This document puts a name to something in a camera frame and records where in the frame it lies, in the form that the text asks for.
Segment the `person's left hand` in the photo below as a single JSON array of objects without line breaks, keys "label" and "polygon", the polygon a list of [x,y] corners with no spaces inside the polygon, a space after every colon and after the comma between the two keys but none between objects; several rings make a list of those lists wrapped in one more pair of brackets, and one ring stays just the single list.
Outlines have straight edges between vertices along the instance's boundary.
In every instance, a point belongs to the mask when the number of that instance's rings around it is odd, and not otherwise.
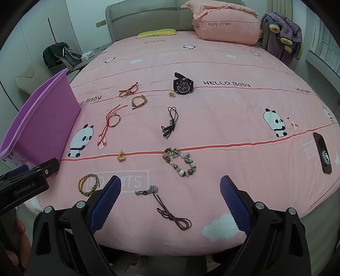
[{"label": "person's left hand", "polygon": [[16,220],[16,229],[19,234],[16,252],[6,250],[6,253],[15,267],[21,267],[23,269],[21,275],[27,276],[29,275],[28,268],[31,254],[31,244],[26,235],[25,225],[20,219]]}]

